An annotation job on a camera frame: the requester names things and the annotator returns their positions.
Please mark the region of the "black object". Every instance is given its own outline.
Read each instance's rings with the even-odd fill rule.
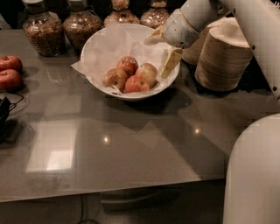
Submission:
[[[7,97],[0,99],[0,128],[4,125],[10,113],[11,102]]]
[[[21,0],[0,0],[0,13],[13,29],[18,28],[18,13],[24,8]]]

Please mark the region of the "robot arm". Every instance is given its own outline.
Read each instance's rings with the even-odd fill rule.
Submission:
[[[280,102],[280,10],[270,0],[187,0],[167,19],[162,36],[187,48],[213,21],[232,12]]]

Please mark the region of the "white bowl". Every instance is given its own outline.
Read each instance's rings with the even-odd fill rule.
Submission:
[[[136,41],[139,41],[141,43],[144,42],[144,40],[147,38],[147,36],[149,36],[153,29],[151,29],[150,27],[144,26],[144,25],[140,25],[140,24],[119,24],[121,28],[123,28],[129,35],[131,35],[133,37],[133,39],[135,39]],[[80,61],[84,60],[84,55],[85,53],[91,52],[94,50],[93,47],[93,43],[97,41],[98,38],[100,38],[100,35],[109,35],[108,31],[105,31],[106,28],[98,31],[97,33],[95,33],[88,41],[87,43],[84,45],[81,55],[80,55]],[[171,46],[168,45],[167,43],[159,43],[156,44],[155,46],[152,46],[152,51],[156,51],[157,49],[161,49],[161,50],[168,50],[170,49]],[[158,58],[158,59],[154,59],[157,60],[160,64],[162,64],[162,57]],[[107,61],[98,61],[98,63],[108,63]],[[157,95],[158,93],[164,91],[166,88],[168,88],[176,79],[176,77],[178,76],[179,73],[179,68],[180,68],[180,63],[177,64],[177,66],[174,68],[174,70],[171,72],[171,74],[164,80],[161,80],[158,82],[158,84],[152,88],[150,91],[145,92],[145,93],[130,93],[130,94],[115,94],[112,93],[111,91],[108,91],[107,88],[105,88],[104,84],[101,84],[100,82],[96,82],[95,78],[97,76],[104,76],[105,73],[83,73],[82,69],[80,69],[79,72],[83,73],[87,79],[90,81],[90,83],[98,88],[99,90],[101,90],[103,93],[105,93],[106,95],[111,95],[115,98],[118,98],[120,100],[124,100],[124,101],[139,101],[148,97],[151,97],[153,95]]]

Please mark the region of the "table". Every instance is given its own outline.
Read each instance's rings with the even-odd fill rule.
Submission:
[[[266,90],[198,94],[185,63],[161,94],[120,101],[70,67],[70,45],[44,58],[22,30],[0,31],[0,43],[24,64],[24,99],[0,136],[2,202],[224,179],[242,131],[280,112]]]

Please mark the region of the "apple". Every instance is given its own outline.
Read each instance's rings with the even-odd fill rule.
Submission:
[[[149,87],[153,88],[157,83],[158,70],[151,63],[143,63],[135,72],[135,75],[140,76],[148,81]]]
[[[148,81],[138,75],[130,76],[125,83],[125,93],[147,92],[149,90]]]
[[[138,62],[134,57],[127,55],[118,60],[116,67],[122,68],[130,77],[138,69]]]
[[[14,69],[0,72],[0,89],[6,92],[16,92],[23,86],[22,75]]]
[[[14,69],[21,73],[23,70],[23,63],[17,56],[0,57],[0,71],[6,69]]]
[[[116,86],[123,93],[125,82],[128,79],[126,72],[118,67],[108,70],[104,76],[106,87]]]

